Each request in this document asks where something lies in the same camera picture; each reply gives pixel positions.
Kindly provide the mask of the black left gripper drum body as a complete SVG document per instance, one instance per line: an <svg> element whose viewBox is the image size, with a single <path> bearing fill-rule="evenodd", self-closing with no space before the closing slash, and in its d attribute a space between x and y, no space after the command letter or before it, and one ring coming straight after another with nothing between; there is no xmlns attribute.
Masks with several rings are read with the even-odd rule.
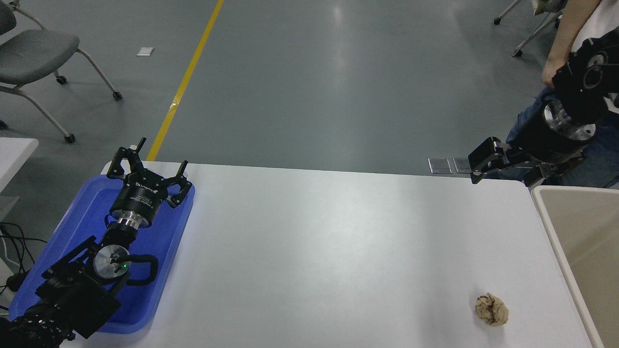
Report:
<svg viewBox="0 0 619 348"><path fill-rule="evenodd" d="M124 213L138 215L142 218L139 227L150 227L168 196L167 188L162 185L163 180L164 177L159 174L127 175L110 208L111 216L119 220Z"/></svg>

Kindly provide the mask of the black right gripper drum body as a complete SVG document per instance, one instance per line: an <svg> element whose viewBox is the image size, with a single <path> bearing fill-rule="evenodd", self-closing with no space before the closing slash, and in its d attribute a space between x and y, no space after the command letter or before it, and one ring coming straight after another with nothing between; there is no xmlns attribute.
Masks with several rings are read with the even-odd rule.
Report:
<svg viewBox="0 0 619 348"><path fill-rule="evenodd" d="M508 144L537 161L560 164L588 146L588 125L575 121L562 106L544 106L509 137Z"/></svg>

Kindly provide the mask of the person's hand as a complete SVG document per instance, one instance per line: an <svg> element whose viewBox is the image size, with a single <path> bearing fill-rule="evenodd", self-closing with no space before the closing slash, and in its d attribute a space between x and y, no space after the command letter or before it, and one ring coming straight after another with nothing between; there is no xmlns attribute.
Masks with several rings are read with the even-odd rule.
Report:
<svg viewBox="0 0 619 348"><path fill-rule="evenodd" d="M566 60L563 58L553 58L548 57L546 60L543 72L542 72L542 82L544 85L549 88L555 88L555 84L553 82L553 78L557 74L557 71L566 63Z"/></svg>

